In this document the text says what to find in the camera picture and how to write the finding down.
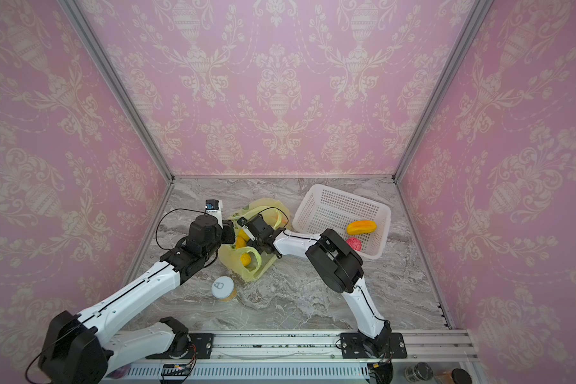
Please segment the yellow-green plastic bag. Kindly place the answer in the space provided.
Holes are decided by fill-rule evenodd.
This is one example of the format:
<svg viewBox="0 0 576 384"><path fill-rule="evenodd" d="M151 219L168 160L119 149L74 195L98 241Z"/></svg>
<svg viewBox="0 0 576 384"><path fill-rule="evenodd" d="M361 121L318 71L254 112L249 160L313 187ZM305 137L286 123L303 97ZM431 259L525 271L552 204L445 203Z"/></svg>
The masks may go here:
<svg viewBox="0 0 576 384"><path fill-rule="evenodd" d="M243 223L255 219L259 214L270 227L271 234L281 228L291 229L290 210L282 202L271 198L255 200L228 217L234 224L235 243L219 248L219 260L246 283L260 279L278 259L272 251L267 250L262 240L252 237L253 230L243 226Z"/></svg>

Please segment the red lychee fruit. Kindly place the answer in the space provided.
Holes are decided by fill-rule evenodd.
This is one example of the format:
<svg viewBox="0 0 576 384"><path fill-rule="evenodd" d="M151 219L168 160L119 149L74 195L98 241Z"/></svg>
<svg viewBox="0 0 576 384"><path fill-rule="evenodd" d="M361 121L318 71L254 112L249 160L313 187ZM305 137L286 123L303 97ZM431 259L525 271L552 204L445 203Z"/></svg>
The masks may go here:
<svg viewBox="0 0 576 384"><path fill-rule="evenodd" d="M358 238L348 238L347 244L355 251L361 251L363 249L363 244Z"/></svg>

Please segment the yellow banana fruit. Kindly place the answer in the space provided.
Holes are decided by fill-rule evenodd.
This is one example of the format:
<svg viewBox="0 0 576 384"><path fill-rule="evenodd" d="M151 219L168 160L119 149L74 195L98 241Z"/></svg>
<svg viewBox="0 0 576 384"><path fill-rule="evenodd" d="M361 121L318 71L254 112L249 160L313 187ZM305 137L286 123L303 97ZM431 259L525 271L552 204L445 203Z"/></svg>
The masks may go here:
<svg viewBox="0 0 576 384"><path fill-rule="evenodd" d="M235 248L240 249L247 246L247 243L250 241L250 237L244 230L240 230L238 235L235 239Z"/></svg>

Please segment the yellow lemon fruit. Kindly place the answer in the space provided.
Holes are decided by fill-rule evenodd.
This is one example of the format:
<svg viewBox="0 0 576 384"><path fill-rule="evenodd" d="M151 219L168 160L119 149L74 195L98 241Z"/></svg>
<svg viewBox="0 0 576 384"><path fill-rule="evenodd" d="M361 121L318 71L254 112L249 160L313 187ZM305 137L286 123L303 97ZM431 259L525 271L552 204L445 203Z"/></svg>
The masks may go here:
<svg viewBox="0 0 576 384"><path fill-rule="evenodd" d="M243 253L240 256L240 262L244 267L249 267L252 263L252 257L249 253Z"/></svg>

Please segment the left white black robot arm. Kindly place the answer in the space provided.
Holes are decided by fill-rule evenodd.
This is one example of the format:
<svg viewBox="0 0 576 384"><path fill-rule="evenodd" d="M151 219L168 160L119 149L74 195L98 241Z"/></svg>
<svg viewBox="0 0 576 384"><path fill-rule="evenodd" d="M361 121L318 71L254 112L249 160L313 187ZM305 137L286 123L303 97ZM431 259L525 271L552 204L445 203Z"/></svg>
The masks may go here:
<svg viewBox="0 0 576 384"><path fill-rule="evenodd" d="M202 214L189 233L148 271L101 302L50 322L38 368L52 383L98 383L151 355L182 358L195 351L188 328L173 317L138 331L123 327L164 294L182 286L223 245L235 243L234 224Z"/></svg>

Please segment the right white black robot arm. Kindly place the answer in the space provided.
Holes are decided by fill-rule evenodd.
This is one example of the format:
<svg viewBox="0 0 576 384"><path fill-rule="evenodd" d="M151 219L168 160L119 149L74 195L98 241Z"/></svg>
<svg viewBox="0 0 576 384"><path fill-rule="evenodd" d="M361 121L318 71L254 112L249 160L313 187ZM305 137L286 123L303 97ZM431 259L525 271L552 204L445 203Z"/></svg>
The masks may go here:
<svg viewBox="0 0 576 384"><path fill-rule="evenodd" d="M356 319L363 348L373 358L391 357L390 322L374 305L366 286L361 256L332 229L318 235L298 234L267 224L261 214L238 219L248 237L246 243L281 259L294 256L306 259L329 289L344 297Z"/></svg>

